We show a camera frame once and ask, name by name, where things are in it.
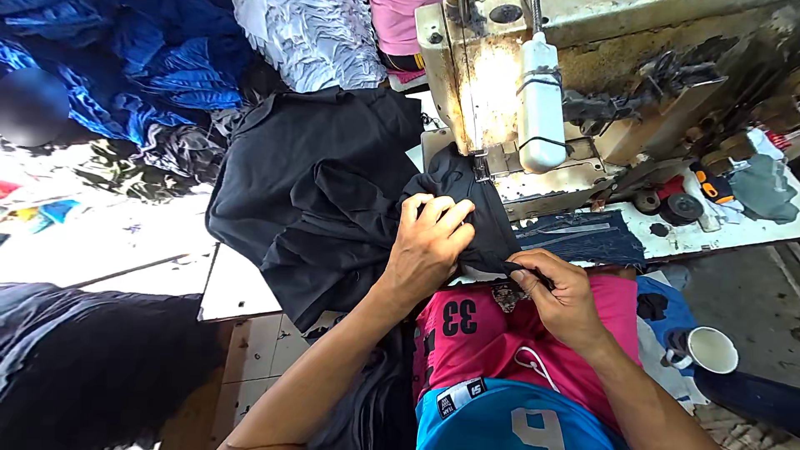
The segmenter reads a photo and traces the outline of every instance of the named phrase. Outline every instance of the white cup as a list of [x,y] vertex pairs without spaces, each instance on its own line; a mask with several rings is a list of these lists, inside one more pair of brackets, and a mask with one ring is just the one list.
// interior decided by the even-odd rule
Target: white cup
[[669,331],[664,359],[674,368],[685,369],[692,363],[714,373],[731,373],[739,365],[739,352],[722,331],[696,327]]

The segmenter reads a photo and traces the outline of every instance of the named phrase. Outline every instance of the pink fabric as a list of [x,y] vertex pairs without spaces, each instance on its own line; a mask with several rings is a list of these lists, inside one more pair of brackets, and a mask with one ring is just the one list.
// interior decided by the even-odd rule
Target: pink fabric
[[383,53],[403,56],[419,53],[414,10],[441,0],[373,0],[372,24]]
[[416,72],[403,72],[402,70],[395,70],[395,69],[386,69],[392,75],[395,75],[401,83],[406,84],[407,82],[419,78],[425,74],[425,69],[417,70]]
[[[641,366],[636,334],[636,282],[612,275],[593,276],[589,281],[603,325],[622,350]],[[440,291],[420,313],[417,326],[420,334],[415,338],[414,353],[416,399],[430,389],[448,388],[478,376],[550,388],[544,376],[514,362],[515,355],[523,363],[535,360],[529,352],[517,353],[520,347],[528,347],[542,359],[564,396],[619,430],[594,370],[544,328],[533,301],[520,301],[506,314],[494,301],[489,286]]]

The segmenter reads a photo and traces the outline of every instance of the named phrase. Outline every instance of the left hand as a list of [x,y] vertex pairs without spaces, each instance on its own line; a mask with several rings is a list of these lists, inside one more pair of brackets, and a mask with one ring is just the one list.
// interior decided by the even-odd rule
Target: left hand
[[402,203],[389,263],[375,284],[386,289],[386,299],[399,308],[398,314],[407,315],[453,273],[458,255],[475,237],[472,225],[462,223],[474,209],[470,200],[456,204],[451,197],[430,194],[416,194]]

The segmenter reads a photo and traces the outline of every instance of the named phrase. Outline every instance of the fingernail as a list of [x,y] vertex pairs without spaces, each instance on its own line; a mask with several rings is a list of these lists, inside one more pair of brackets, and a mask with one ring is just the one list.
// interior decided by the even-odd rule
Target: fingernail
[[511,279],[516,281],[517,283],[521,283],[525,279],[525,272],[513,271],[511,272]]

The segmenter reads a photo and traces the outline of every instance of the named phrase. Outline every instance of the blue cloth pile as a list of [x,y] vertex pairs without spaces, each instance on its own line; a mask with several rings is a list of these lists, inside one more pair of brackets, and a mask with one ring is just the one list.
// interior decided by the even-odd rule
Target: blue cloth pile
[[223,0],[0,2],[0,74],[47,70],[66,85],[72,119],[139,146],[153,123],[238,107],[251,55]]

